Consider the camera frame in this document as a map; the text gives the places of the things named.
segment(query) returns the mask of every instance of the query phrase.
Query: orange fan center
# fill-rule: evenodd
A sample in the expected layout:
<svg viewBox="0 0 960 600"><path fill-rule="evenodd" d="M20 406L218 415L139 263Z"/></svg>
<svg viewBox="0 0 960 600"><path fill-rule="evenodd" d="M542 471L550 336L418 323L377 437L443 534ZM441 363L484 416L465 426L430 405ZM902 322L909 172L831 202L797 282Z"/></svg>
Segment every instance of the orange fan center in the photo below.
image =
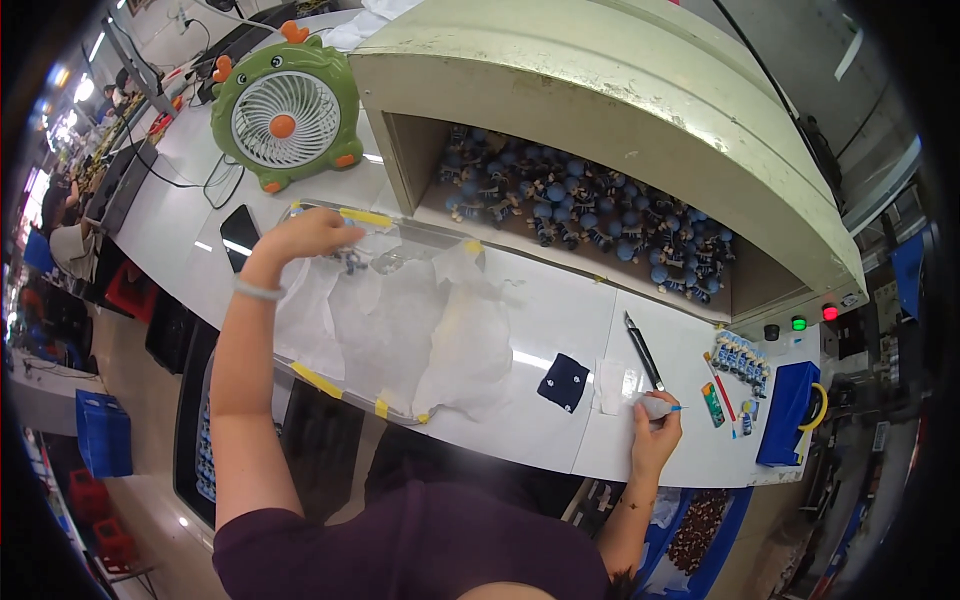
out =
<svg viewBox="0 0 960 600"><path fill-rule="evenodd" d="M297 122L289 114L279 114L270 120L270 133L274 137L284 138L294 134L297 128Z"/></svg>

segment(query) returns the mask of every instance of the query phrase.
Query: hand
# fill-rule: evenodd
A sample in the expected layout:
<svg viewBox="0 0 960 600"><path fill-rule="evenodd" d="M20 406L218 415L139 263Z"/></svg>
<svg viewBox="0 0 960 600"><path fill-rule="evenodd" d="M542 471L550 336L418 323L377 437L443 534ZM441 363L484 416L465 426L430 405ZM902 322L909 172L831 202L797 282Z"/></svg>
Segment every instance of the hand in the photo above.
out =
<svg viewBox="0 0 960 600"><path fill-rule="evenodd" d="M658 397L662 400L680 406L672 395L667 392L647 392L646 395ZM647 418L647 411L643 404L638 402L634 405L634 448L631 452L633 468L631 470L632 479L652 480L654 485L660 480L660 472L663 465L677 447L677 442L684 434L680 427L680 413L682 411L673 411L663 418L663 428L658 431L650 431L650 420Z"/></svg>
<svg viewBox="0 0 960 600"><path fill-rule="evenodd" d="M339 213L318 206L267 231L253 251L269 252L286 264L295 258L330 254L341 246L356 243L365 233L361 228L346 227Z"/></svg>

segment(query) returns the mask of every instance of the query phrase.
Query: orange antler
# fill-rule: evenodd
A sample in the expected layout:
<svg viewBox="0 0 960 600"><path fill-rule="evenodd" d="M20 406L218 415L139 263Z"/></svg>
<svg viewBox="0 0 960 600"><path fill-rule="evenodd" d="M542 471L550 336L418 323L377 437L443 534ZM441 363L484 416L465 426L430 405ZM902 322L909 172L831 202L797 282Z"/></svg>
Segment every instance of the orange antler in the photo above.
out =
<svg viewBox="0 0 960 600"><path fill-rule="evenodd" d="M306 37L310 35L310 30L305 27L297 29L296 21L286 21L283 23L283 25L280 26L280 32L287 38L287 41L292 44L302 44Z"/></svg>
<svg viewBox="0 0 960 600"><path fill-rule="evenodd" d="M230 76L233 65L230 63L230 57L223 55L217 59L217 70L213 72L213 81L222 84Z"/></svg>

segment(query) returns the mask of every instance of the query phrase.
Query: purple shirt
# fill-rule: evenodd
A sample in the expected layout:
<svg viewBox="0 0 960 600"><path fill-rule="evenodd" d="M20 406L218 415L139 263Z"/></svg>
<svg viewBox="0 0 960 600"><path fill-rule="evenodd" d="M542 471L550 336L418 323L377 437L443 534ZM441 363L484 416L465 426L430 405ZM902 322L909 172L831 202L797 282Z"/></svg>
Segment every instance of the purple shirt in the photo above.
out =
<svg viewBox="0 0 960 600"><path fill-rule="evenodd" d="M419 480L341 525L283 509L241 515L217 532L213 563L233 600L446 600L501 581L582 600L609 586L593 541L570 524Z"/></svg>

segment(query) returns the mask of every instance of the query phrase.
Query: beige cabinet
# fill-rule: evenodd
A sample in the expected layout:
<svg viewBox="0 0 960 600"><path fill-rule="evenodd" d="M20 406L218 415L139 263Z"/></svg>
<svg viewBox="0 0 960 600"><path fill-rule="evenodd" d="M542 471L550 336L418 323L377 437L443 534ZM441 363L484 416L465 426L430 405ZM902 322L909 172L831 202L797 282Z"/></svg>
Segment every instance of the beige cabinet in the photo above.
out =
<svg viewBox="0 0 960 600"><path fill-rule="evenodd" d="M404 212L600 276L757 337L866 299L823 177L747 50L660 0L426 0L349 57ZM610 166L732 229L737 260L709 306L661 295L608 254L541 248L523 230L449 220L438 161L451 123Z"/></svg>

